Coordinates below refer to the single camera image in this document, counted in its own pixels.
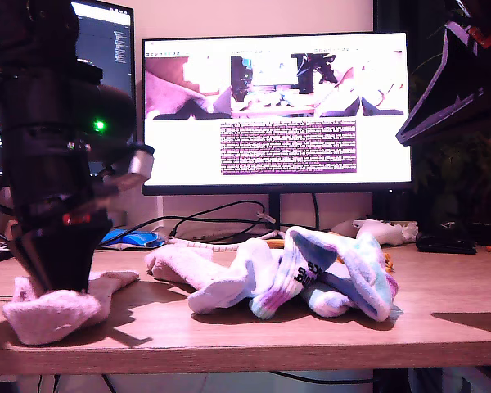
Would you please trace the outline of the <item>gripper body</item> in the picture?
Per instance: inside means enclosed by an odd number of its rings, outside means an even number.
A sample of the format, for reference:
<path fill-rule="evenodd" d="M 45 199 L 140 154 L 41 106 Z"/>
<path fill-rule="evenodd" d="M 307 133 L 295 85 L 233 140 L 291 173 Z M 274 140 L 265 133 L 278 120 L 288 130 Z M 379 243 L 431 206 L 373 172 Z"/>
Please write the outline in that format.
<path fill-rule="evenodd" d="M 92 204 L 97 181 L 85 147 L 7 147 L 6 178 L 17 221 L 7 234 L 10 244 L 39 229 L 69 238 L 66 229 L 90 227 L 100 231 L 92 236 L 99 242 L 111 229 L 106 210 Z"/>

